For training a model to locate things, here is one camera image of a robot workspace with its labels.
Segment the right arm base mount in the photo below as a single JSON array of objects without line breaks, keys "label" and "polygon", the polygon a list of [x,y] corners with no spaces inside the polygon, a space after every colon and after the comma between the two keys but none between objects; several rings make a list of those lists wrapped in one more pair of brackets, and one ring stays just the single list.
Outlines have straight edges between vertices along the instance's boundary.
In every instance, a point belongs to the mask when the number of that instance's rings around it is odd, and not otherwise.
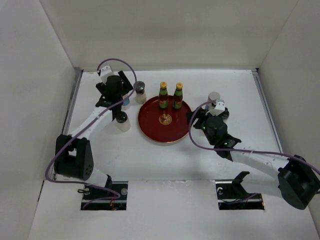
[{"label": "right arm base mount", "polygon": [[249,175],[242,171],[234,179],[221,179],[215,182],[218,208],[221,211],[264,210],[260,193],[248,193],[241,183]]}]

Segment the sauce bottle yellow cap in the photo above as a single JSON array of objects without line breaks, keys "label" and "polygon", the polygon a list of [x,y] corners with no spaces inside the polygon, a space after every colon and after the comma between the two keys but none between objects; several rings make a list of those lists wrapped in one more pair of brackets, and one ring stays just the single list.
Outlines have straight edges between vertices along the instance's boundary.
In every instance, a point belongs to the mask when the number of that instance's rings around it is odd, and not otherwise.
[{"label": "sauce bottle yellow cap", "polygon": [[168,90],[167,90],[167,83],[165,81],[162,81],[160,83],[158,104],[159,104],[159,107],[162,109],[165,109],[168,107]]},{"label": "sauce bottle yellow cap", "polygon": [[173,95],[173,108],[180,109],[183,103],[183,84],[178,82]]}]

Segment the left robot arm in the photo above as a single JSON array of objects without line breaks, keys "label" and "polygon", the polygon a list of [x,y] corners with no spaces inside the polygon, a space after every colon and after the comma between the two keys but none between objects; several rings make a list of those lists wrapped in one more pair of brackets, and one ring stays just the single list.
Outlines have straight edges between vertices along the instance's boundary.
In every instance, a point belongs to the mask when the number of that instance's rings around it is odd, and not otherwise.
[{"label": "left robot arm", "polygon": [[130,129],[129,117],[122,105],[125,96],[134,88],[123,71],[99,76],[101,81],[95,87],[100,98],[78,128],[57,138],[53,169],[56,174],[73,178],[75,182],[96,186],[96,195],[105,200],[112,195],[112,178],[95,167],[91,141],[112,122],[123,132]]}]

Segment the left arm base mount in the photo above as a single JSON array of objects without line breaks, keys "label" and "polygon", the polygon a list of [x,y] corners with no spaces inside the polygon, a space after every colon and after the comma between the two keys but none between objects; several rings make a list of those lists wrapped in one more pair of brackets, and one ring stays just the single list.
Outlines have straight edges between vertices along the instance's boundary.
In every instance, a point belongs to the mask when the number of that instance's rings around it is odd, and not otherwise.
[{"label": "left arm base mount", "polygon": [[80,209],[82,211],[125,211],[127,209],[128,182],[113,181],[111,189],[115,193],[85,185],[77,192],[82,194]]}]

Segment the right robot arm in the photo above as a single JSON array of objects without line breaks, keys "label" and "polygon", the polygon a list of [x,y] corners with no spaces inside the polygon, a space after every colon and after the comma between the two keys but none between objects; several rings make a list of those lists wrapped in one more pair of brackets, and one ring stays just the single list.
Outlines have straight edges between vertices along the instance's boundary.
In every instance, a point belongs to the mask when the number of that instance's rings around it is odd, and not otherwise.
[{"label": "right robot arm", "polygon": [[218,156],[231,162],[241,163],[254,168],[271,178],[271,183],[246,178],[248,172],[241,172],[234,178],[232,192],[238,198],[248,193],[267,194],[284,199],[292,207],[304,210],[320,193],[320,171],[299,155],[288,155],[280,152],[258,151],[249,147],[236,149],[242,141],[228,133],[227,108],[219,110],[198,107],[186,113],[189,128],[201,130],[211,150]]}]

